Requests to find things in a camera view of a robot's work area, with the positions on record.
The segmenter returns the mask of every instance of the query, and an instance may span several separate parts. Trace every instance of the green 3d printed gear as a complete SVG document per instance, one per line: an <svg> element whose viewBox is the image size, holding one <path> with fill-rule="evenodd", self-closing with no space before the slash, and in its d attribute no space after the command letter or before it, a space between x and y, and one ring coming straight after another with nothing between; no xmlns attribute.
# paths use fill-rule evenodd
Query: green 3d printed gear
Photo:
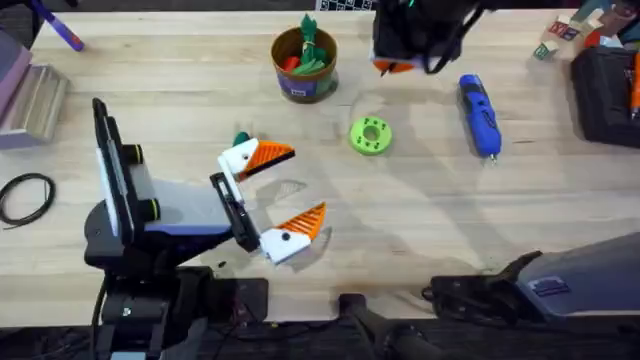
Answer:
<svg viewBox="0 0 640 360"><path fill-rule="evenodd" d="M386 121L365 116L354 122L349 133L351 146L362 155L382 154L391 145L391 128Z"/></svg>

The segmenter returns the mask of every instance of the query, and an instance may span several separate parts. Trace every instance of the purple marker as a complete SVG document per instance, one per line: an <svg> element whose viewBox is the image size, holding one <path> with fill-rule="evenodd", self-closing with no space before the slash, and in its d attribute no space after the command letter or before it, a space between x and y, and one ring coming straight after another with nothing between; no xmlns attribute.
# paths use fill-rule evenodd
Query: purple marker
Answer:
<svg viewBox="0 0 640 360"><path fill-rule="evenodd" d="M62 21L58 20L58 18L49 11L49 9L45 8L44 5L40 2L40 0L31 0L31 4L35 8L36 12L42 16L47 22L53 27L53 29L60 35L64 41L69 44L75 51L82 51L84 49L84 43L76 34L71 31Z"/></svg>

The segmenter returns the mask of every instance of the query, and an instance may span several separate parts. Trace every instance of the blue marker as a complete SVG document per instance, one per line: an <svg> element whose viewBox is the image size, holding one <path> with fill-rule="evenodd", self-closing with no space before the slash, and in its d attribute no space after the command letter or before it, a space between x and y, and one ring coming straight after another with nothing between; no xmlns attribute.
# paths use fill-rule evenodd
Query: blue marker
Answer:
<svg viewBox="0 0 640 360"><path fill-rule="evenodd" d="M489 95L478 75L460 78L460 94L478 155L490 158L495 164L502 147L502 136Z"/></svg>
<svg viewBox="0 0 640 360"><path fill-rule="evenodd" d="M36 10L38 15L42 16L47 22L51 25L51 27L60 35L64 41L69 44L75 51L82 51L84 49L84 43L76 34L71 31L62 21L58 20L58 18L49 11L40 0L31 0L31 4L33 8Z"/></svg>

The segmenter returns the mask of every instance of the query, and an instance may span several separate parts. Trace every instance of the wooden tabletop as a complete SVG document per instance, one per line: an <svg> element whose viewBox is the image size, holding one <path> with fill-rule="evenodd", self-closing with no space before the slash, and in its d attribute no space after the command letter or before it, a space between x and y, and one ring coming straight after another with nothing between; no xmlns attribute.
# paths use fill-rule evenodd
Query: wooden tabletop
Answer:
<svg viewBox="0 0 640 360"><path fill-rule="evenodd" d="M269 48L297 12L85 13L61 18L87 43L72 51L48 26L34 63L71 80L53 144L0 152L0 183L41 172L58 185L41 220L0 232L0 326L87 324L101 273L83 261L83 223L102 194L91 98L140 143L152 175L208 186L237 131L288 143L296 157L243 183L258 224L327 202L312 251L274 267L234 241L190 264L265 277L272 320L327 319L343 292L393 317L430 316L417 291L439 274L501 269L531 250L562 251L640 230L640 152L586 142L575 127L567 61L531 59L556 11L484 16L462 57L438 76L380 78L368 62L373 13L315 13L337 40L340 85L316 105L281 94ZM473 155L456 82L478 73L497 111L497 166ZM393 146L377 157L347 142L377 115ZM13 215L41 203L25 184Z"/></svg>

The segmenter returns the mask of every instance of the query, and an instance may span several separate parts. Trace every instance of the black tool case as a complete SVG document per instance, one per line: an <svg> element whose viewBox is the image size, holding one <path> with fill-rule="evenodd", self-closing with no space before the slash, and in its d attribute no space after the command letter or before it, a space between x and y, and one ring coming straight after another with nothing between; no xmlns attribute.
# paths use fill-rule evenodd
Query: black tool case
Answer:
<svg viewBox="0 0 640 360"><path fill-rule="evenodd" d="M635 51L604 46L571 63L578 119L589 141L640 148L640 121L631 120Z"/></svg>

